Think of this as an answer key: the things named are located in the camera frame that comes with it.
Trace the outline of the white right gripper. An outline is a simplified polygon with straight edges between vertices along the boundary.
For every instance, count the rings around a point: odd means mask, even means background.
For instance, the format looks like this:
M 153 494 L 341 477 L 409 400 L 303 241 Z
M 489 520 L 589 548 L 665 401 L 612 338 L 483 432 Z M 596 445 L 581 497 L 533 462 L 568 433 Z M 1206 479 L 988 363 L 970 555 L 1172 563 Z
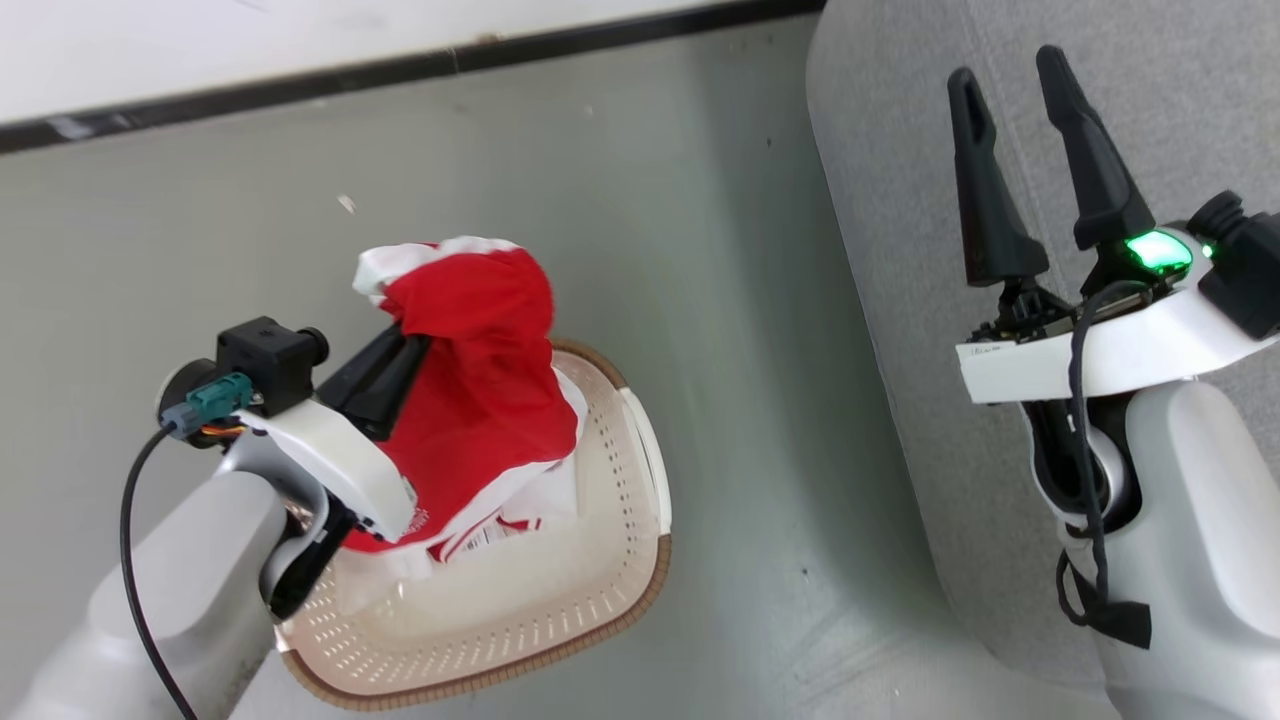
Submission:
M 1065 51 L 1043 45 L 1036 67 L 1050 123 L 1065 149 L 1078 219 L 1079 250 L 1120 243 L 1155 229 L 1155 217 L 1098 113 L 1073 72 Z M 1036 278 L 1050 269 L 1041 242 L 1030 237 L 995 156 L 997 127 L 968 67 L 947 81 L 954 169 L 966 283 L 991 287 Z M 1116 319 L 1094 322 L 1085 333 L 1083 391 L 1087 397 L 1120 395 L 1224 369 L 1277 342 L 1252 340 L 1217 310 L 1197 283 L 1211 263 L 1184 231 L 1193 263 L 1166 299 Z M 961 343 L 960 373 L 974 404 L 1019 404 L 1068 398 L 1071 336 L 1025 343 Z

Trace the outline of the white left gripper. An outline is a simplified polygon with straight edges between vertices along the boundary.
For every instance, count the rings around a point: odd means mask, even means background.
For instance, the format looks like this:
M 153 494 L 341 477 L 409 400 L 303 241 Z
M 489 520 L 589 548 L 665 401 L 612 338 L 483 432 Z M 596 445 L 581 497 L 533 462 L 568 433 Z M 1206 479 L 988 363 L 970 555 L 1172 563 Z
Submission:
M 371 533 L 394 543 L 408 532 L 419 498 L 372 441 L 392 437 L 431 343 L 389 325 L 316 388 L 316 400 L 275 416 L 246 409 L 239 421 L 264 430 L 305 474 L 370 520 Z M 347 418 L 330 407 L 346 407 Z

